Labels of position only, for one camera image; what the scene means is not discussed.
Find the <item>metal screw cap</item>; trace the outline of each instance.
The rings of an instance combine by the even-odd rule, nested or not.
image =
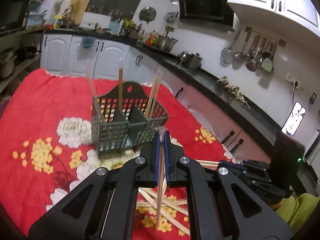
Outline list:
[[[104,175],[104,174],[107,173],[107,169],[106,169],[106,168],[103,168],[103,167],[100,167],[100,168],[97,169],[96,172],[97,172],[97,174],[98,174],[99,176],[102,176],[102,175]]]
[[[185,164],[185,163],[189,163],[189,162],[190,162],[190,159],[189,159],[188,157],[185,157],[185,156],[184,156],[184,157],[181,157],[181,158],[180,158],[180,162],[182,162],[182,163],[184,163],[184,164]]]
[[[218,169],[218,172],[221,174],[221,175],[227,175],[229,173],[228,169],[225,168],[225,167],[221,167]]]
[[[146,161],[144,157],[138,157],[134,160],[137,164],[142,164]]]

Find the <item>storage basket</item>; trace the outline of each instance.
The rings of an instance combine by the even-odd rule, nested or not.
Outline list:
[[[168,113],[156,101],[149,119],[144,114],[148,97],[136,82],[123,83],[122,112],[118,107],[118,86],[99,96],[92,106],[92,140],[98,157],[149,144],[153,128],[163,126]]]

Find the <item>green cloth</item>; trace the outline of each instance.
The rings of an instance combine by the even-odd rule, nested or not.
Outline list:
[[[284,203],[276,210],[276,213],[289,224],[295,234],[307,221],[319,199],[320,197],[315,197],[308,193],[302,194],[297,199],[291,196],[284,200]]]

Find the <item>power cord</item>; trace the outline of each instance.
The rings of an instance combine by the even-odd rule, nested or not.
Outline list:
[[[293,78],[292,108],[294,107],[294,91],[296,90],[297,86],[298,86],[298,81],[296,81],[296,79]]]

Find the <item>black countertop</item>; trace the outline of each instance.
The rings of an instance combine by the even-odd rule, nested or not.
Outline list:
[[[194,69],[186,68],[180,63],[177,63],[177,59],[169,57],[169,55],[167,56],[164,53],[137,44],[136,39],[125,39],[110,34],[99,34],[93,31],[84,30],[73,31],[55,29],[48,30],[47,33],[72,34],[79,36],[90,35],[99,39],[116,41],[135,47],[142,53],[153,58],[185,83],[190,84],[199,90],[232,118],[269,156],[272,155],[276,133],[281,127],[247,98],[246,100],[251,108],[248,108],[247,105],[244,105],[239,100],[235,99],[218,85],[218,78],[210,73],[204,70],[196,71]]]

